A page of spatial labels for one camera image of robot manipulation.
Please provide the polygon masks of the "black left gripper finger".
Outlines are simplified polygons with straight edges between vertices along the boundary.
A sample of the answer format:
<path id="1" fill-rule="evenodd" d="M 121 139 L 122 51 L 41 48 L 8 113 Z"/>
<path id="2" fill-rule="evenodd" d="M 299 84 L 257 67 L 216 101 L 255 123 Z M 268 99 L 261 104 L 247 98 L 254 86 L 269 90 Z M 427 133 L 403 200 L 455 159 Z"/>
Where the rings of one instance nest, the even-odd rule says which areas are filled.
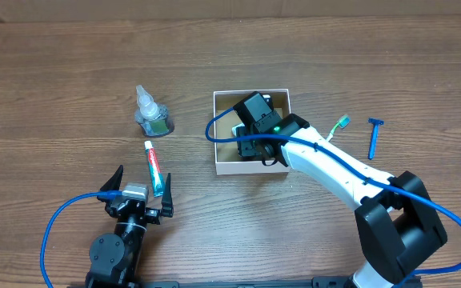
<path id="1" fill-rule="evenodd" d="M 100 188 L 100 191 L 117 191 L 120 188 L 123 176 L 123 165 L 120 165 L 115 173 L 107 180 L 107 182 Z"/>
<path id="2" fill-rule="evenodd" d="M 171 194 L 171 174 L 168 174 L 166 177 L 165 189 L 163 191 L 161 204 L 161 215 L 163 217 L 172 218 L 174 215 L 174 204 Z"/>

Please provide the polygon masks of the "green white floss packet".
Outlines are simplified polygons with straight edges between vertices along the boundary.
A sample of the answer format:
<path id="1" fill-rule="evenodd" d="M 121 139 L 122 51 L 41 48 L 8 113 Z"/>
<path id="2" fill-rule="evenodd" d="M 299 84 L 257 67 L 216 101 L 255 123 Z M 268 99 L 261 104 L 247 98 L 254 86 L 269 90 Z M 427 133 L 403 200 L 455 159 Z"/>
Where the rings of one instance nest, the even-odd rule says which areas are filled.
<path id="1" fill-rule="evenodd" d="M 241 124 L 238 124 L 238 125 L 236 125 L 236 126 L 233 126 L 233 127 L 231 128 L 231 132 L 232 132 L 232 134 L 233 134 L 233 137 L 234 137 L 234 138 L 237 138 L 237 137 L 239 136 L 239 131 L 240 131 L 242 128 L 244 128 L 244 127 L 245 127 L 245 126 L 244 126 L 242 123 L 241 123 Z"/>

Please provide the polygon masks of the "green white toothbrush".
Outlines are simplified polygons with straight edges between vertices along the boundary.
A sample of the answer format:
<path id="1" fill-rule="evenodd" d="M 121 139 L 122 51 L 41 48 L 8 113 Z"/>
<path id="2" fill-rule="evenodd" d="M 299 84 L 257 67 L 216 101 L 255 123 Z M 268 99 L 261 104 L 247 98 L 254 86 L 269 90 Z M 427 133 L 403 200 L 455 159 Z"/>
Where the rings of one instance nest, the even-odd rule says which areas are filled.
<path id="1" fill-rule="evenodd" d="M 327 135 L 326 137 L 326 140 L 329 142 L 333 137 L 334 137 L 334 134 L 335 134 L 335 131 L 337 129 L 344 129 L 347 127 L 347 125 L 350 123 L 351 121 L 351 118 L 349 117 L 348 114 L 344 114 L 336 123 L 335 125 L 332 127 L 331 131 L 329 132 L 329 134 Z"/>

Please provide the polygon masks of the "blue disposable razor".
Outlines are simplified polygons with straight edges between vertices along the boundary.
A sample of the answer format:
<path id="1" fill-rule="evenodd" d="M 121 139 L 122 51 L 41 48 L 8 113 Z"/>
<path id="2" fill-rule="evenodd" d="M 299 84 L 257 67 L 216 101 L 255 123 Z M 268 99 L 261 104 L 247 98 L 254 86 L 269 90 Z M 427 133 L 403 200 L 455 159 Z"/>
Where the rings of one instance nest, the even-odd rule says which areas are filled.
<path id="1" fill-rule="evenodd" d="M 368 152 L 368 159 L 372 160 L 375 157 L 375 149 L 377 146 L 377 139 L 379 135 L 379 127 L 384 124 L 384 121 L 376 118 L 369 118 L 368 122 L 373 126 L 371 131 L 370 147 Z"/>

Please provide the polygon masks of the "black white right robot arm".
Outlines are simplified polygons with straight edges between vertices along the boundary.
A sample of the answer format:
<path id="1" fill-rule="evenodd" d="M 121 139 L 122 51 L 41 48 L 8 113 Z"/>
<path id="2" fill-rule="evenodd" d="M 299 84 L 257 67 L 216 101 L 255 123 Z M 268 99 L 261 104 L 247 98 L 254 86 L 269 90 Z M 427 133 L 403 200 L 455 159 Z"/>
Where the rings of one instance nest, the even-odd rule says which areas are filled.
<path id="1" fill-rule="evenodd" d="M 447 243 L 447 232 L 420 178 L 395 177 L 343 152 L 306 120 L 276 111 L 240 112 L 245 140 L 284 166 L 307 174 L 355 215 L 366 261 L 347 287 L 394 287 Z"/>

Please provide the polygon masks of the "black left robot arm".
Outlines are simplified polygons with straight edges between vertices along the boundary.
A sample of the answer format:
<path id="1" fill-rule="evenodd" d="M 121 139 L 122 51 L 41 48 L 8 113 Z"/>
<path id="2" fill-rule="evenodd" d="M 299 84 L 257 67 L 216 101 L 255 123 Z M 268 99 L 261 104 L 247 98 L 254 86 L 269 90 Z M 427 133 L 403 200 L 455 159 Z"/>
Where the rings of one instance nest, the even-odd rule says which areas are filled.
<path id="1" fill-rule="evenodd" d="M 114 231 L 99 235 L 89 250 L 90 270 L 85 287 L 140 287 L 136 276 L 142 243 L 149 224 L 158 225 L 174 215 L 171 176 L 166 177 L 162 207 L 150 208 L 148 188 L 129 183 L 120 190 L 123 167 L 100 188 L 97 199 L 105 204 L 107 214 L 117 220 Z"/>

